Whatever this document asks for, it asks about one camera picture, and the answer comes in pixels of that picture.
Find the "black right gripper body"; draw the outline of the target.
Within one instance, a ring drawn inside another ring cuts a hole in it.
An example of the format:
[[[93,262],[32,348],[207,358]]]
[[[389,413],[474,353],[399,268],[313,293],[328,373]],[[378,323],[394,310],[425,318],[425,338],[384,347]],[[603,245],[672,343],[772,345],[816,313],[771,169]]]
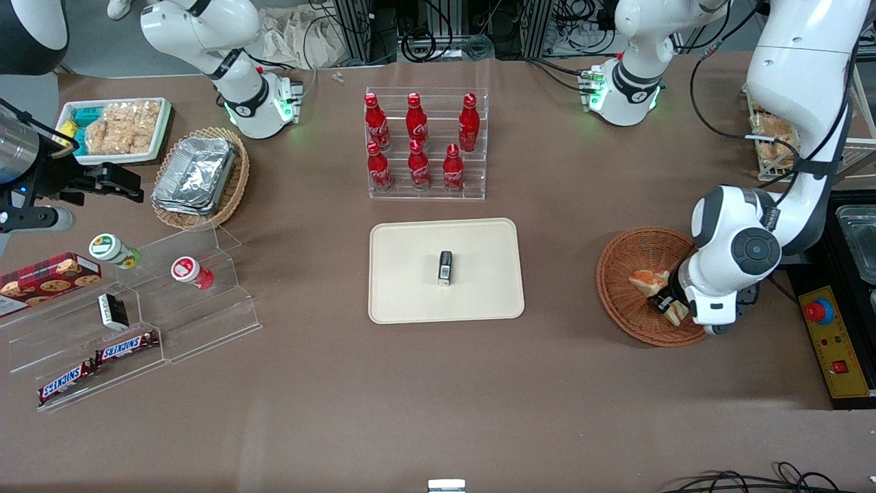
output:
[[[26,159],[26,206],[32,207],[41,199],[49,199],[82,206],[86,194],[103,194],[93,169],[79,164],[74,156],[53,159],[36,153]]]

